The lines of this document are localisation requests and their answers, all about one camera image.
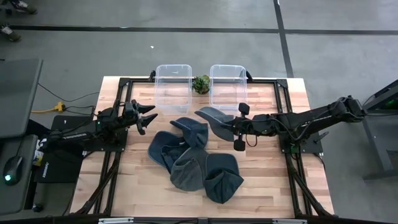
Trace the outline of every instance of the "butcher block tabletop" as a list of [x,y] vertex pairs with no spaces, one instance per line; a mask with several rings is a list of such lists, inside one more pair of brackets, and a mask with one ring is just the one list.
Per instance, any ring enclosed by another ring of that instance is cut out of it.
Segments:
[[[104,77],[99,93],[96,111],[113,106],[121,77]],[[288,78],[293,112],[310,109],[304,80]],[[283,92],[280,91],[285,108]],[[142,105],[155,105],[154,83],[135,83],[132,99]],[[276,113],[274,87],[271,84],[248,84],[249,118],[256,114]],[[193,112],[209,106],[209,96],[192,93],[192,105],[186,117],[207,123]],[[139,135],[137,128],[129,129],[126,150],[122,153],[118,180],[114,193],[112,217],[208,217],[208,218],[291,218],[294,217],[292,199],[287,177],[286,161],[280,153],[277,137],[259,137],[256,147],[246,146],[244,152],[233,149],[233,142],[216,137],[209,127],[206,150],[209,153],[222,152],[235,156],[239,172],[244,179],[234,196],[224,204],[207,198],[205,190],[185,192],[175,188],[169,180],[169,173],[152,161],[147,154],[149,144],[158,131],[170,131],[182,136],[181,130],[169,122],[181,116],[163,115],[159,108],[149,114],[158,113],[146,129],[146,135]],[[248,136],[253,145],[254,136]],[[98,186],[103,164],[103,152],[94,152],[81,166],[80,175],[73,196],[70,212],[75,212],[89,199]],[[312,154],[302,156],[307,185],[324,208],[333,213],[325,171],[320,160]],[[104,191],[102,209],[106,205],[108,188]],[[301,190],[297,191],[300,208],[304,211]]]

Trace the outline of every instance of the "shoe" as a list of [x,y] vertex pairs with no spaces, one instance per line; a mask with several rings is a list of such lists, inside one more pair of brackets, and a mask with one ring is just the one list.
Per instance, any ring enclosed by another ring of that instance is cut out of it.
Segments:
[[15,1],[11,1],[12,6],[14,6],[14,9],[17,12],[26,12],[29,14],[36,14],[37,9],[33,6],[28,5],[26,2],[23,1],[18,1],[17,3]]
[[21,36],[16,34],[10,27],[7,25],[1,25],[1,33],[6,35],[10,41],[17,42],[21,39]]

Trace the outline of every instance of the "concrete floor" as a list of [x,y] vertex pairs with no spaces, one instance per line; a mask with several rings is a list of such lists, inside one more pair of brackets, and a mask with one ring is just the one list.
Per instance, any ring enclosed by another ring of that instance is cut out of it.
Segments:
[[[0,20],[11,24],[110,27],[277,28],[272,0],[26,0],[35,16]],[[286,29],[398,30],[398,2],[391,0],[280,0]],[[279,34],[178,32],[74,32],[19,30],[23,40],[0,39],[0,58],[44,59],[41,84],[72,99],[98,91],[105,75],[148,75],[160,64],[187,63],[194,75],[217,63],[245,66],[254,77],[286,77]],[[364,101],[398,78],[398,36],[288,35],[295,77],[305,79],[311,107],[340,96]],[[38,88],[34,109],[54,106],[56,97]],[[95,105],[96,96],[74,106]],[[32,118],[50,126],[55,114]],[[362,124],[337,124],[323,139],[326,176],[335,213],[341,217],[398,222],[398,179],[364,182],[378,170]],[[60,215],[73,185],[40,187],[42,213]],[[61,195],[63,200],[52,198]]]

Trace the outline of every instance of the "clear plastic bin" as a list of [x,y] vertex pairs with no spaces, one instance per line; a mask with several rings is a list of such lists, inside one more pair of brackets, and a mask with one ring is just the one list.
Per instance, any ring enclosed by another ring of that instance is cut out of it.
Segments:
[[240,65],[213,65],[210,68],[210,105],[219,110],[238,110],[248,102],[246,69]]
[[155,76],[155,105],[164,115],[187,114],[192,103],[192,68],[159,65]]

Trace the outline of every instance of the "succulent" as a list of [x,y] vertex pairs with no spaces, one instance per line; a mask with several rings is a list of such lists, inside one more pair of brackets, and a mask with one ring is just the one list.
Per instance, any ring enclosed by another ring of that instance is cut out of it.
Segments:
[[206,94],[210,91],[210,78],[207,75],[195,77],[192,80],[192,88],[199,94]]

